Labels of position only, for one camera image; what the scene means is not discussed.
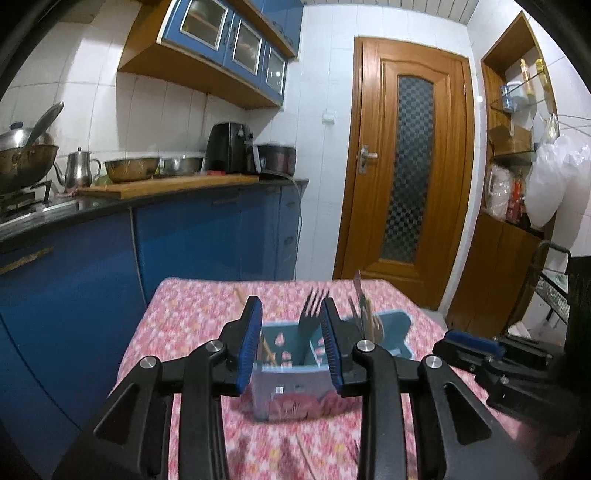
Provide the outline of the steel basin bowl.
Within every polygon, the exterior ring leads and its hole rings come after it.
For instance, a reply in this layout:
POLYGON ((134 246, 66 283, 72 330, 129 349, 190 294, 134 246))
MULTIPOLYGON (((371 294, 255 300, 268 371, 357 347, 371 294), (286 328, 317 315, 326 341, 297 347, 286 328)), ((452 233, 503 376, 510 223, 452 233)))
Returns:
POLYGON ((159 160, 159 157, 125 158, 107 161, 104 166, 112 183, 126 183, 151 179, 159 160))

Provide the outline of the blue utensil holder box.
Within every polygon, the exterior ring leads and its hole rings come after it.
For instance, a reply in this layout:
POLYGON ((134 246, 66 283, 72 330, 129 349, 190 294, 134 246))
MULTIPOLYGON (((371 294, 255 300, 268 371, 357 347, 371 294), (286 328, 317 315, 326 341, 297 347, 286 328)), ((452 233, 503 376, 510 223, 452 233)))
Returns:
POLYGON ((276 366, 256 361, 250 377, 252 416, 264 422, 283 422, 335 416, 353 409, 355 400, 335 392, 322 329, 311 335, 303 365, 294 364, 297 323, 277 322, 263 326, 263 336, 276 354, 276 366))

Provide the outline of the wooden chopstick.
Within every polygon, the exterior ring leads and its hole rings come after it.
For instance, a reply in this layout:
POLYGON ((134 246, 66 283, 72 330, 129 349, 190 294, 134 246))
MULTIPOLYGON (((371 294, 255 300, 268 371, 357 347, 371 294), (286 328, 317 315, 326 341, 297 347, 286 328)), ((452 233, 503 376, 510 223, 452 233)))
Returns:
POLYGON ((245 306, 246 297, 245 297, 245 294, 243 294, 242 289, 235 287, 235 296, 236 296, 236 298, 238 298, 239 304, 242 306, 245 306))
POLYGON ((276 366, 276 354, 274 354, 273 351, 271 351, 270 345, 269 343, 267 343, 266 337, 264 337, 263 335, 260 335, 259 346, 260 349, 262 349, 262 354, 260 354, 260 356, 262 356, 262 362, 264 364, 276 366))

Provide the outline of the wooden fork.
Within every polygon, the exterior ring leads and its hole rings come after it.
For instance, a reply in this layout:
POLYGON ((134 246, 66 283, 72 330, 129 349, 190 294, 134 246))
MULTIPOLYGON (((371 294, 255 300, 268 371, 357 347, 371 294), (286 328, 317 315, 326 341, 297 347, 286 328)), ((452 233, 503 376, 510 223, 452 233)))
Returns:
POLYGON ((373 312, 372 302, 365 298, 360 302, 363 337, 379 344, 385 336, 384 325, 380 317, 373 312))

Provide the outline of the blue kitchen cabinets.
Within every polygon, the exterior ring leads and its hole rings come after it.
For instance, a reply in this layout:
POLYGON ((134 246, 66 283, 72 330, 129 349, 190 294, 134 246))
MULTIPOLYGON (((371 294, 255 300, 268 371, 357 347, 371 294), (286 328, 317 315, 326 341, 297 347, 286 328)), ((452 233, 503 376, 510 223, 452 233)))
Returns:
POLYGON ((42 478, 114 386, 166 278, 290 280, 304 180, 79 200, 1 233, 1 454, 42 478))

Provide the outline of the steel table knife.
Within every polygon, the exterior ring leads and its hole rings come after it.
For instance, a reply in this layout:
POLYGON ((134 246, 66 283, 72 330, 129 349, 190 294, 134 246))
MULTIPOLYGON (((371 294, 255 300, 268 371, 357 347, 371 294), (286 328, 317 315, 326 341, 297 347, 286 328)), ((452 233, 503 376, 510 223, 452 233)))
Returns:
POLYGON ((356 298, 358 298, 359 303, 359 320, 360 320, 360 328, 362 331, 362 336, 366 337, 367 334, 367 297, 363 293, 362 287, 362 279, 360 271, 356 271, 356 274, 353 276, 353 286, 356 290, 356 298))

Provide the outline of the blue upper wall cabinet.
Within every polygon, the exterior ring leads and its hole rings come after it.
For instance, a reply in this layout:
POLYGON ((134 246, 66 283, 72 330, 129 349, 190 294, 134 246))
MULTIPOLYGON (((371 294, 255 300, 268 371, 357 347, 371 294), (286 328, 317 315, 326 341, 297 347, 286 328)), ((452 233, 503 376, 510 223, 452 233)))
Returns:
POLYGON ((118 70, 176 83, 245 110, 283 104, 300 48, 301 1, 145 2, 118 70))

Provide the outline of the wooden cutting board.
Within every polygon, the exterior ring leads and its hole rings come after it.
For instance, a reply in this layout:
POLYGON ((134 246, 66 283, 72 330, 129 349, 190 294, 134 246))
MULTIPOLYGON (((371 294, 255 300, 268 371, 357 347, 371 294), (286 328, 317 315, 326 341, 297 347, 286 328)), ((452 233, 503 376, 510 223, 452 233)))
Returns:
POLYGON ((76 195, 114 200, 130 200, 213 187, 250 185, 257 182, 259 182, 259 177, 249 175, 197 175, 83 187, 76 191, 76 195))

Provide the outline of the large steel fork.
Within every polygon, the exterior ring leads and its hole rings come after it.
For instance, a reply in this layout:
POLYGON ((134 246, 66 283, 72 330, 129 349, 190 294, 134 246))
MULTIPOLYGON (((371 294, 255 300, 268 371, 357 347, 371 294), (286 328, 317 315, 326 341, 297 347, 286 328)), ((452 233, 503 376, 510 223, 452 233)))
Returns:
POLYGON ((303 365, 307 356, 311 335, 320 324, 322 301, 329 296, 328 289, 312 288, 301 309, 300 320, 297 325, 297 349, 294 351, 294 364, 303 365))

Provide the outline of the wooden shelf unit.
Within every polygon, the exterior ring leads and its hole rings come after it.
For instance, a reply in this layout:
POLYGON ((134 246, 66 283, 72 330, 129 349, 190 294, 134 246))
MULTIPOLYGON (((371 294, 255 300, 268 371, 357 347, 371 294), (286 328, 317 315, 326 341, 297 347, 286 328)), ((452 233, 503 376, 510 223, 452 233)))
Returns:
POLYGON ((512 17, 478 58, 486 135, 483 193, 467 262, 447 316, 451 329, 493 338, 520 321, 532 298, 528 270, 554 224, 532 225, 526 178, 556 100, 525 14, 512 17))

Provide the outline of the white plastic bag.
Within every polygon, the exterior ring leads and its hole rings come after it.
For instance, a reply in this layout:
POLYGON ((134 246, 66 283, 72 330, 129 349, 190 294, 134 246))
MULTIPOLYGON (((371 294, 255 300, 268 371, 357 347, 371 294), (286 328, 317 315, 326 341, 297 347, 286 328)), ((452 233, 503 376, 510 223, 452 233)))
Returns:
POLYGON ((565 133, 541 144, 526 178, 531 224, 544 227, 563 206, 584 213, 589 205, 590 137, 565 133))

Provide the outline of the pink floral tablecloth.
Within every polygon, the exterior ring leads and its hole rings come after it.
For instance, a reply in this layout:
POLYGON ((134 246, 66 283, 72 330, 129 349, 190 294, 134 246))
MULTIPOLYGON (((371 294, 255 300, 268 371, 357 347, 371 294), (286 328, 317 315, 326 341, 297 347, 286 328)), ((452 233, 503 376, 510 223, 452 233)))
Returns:
MULTIPOLYGON (((144 356, 168 361, 188 355, 217 338, 222 326, 235 320, 243 306, 235 287, 245 297, 259 296, 263 322, 297 320, 312 288, 329 290, 339 316, 352 313, 348 297, 355 297, 352 281, 334 282, 212 282, 168 278, 157 287, 119 366, 117 383, 144 356)), ((414 359, 431 353, 444 336, 442 327, 399 290, 383 280, 363 280, 363 292, 374 311, 403 310, 410 314, 409 339, 414 359)), ((177 479, 180 397, 175 395, 169 440, 168 479, 177 479)), ((403 397, 408 468, 417 479, 410 399, 403 397)), ((250 415, 249 391, 223 398, 222 414, 231 479, 356 479, 356 448, 361 430, 361 403, 338 416, 287 423, 256 422, 250 415)), ((558 452, 554 440, 525 424, 490 409, 505 430, 544 472, 558 452)))

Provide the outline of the black air fryer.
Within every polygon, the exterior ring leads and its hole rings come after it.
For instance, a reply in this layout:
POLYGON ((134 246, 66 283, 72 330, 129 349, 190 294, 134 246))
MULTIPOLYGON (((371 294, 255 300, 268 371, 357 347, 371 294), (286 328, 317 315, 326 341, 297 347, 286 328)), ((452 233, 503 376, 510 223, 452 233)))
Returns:
POLYGON ((207 140, 204 170, 229 175, 256 175, 249 126, 236 122, 212 126, 207 140))

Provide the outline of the wooden door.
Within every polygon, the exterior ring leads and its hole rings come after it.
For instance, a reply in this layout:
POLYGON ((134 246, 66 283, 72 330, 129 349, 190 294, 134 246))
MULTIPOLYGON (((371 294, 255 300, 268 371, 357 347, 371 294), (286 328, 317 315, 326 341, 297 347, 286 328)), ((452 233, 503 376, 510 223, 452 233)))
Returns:
POLYGON ((353 102, 336 279, 385 280, 440 307, 460 246, 474 157, 467 58, 353 40, 353 102))

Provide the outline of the steel kettle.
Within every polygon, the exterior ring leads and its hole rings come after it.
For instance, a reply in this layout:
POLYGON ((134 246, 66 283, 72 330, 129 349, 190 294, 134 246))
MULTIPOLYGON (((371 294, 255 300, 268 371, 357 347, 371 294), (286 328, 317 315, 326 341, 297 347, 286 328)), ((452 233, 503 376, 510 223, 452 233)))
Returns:
POLYGON ((65 193, 90 187, 99 178, 102 164, 91 153, 78 148, 67 155, 65 171, 53 164, 57 181, 65 193))

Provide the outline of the black rice cooker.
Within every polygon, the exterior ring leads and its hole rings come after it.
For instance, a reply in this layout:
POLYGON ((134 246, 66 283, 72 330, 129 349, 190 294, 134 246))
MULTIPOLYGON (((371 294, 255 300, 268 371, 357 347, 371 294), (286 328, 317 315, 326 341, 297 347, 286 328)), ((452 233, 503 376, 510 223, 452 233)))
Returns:
POLYGON ((263 144, 253 147, 254 158, 259 160, 259 174, 293 177, 296 173, 297 149, 291 146, 263 144))

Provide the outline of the wok with lid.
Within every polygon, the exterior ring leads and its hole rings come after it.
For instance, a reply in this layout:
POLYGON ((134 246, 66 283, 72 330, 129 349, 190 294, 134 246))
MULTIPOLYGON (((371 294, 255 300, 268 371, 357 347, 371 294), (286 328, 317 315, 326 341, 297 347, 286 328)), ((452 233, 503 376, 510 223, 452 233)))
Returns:
POLYGON ((64 108, 52 105, 32 128, 15 123, 1 135, 1 194, 23 190, 39 182, 51 169, 59 147, 48 132, 64 108))

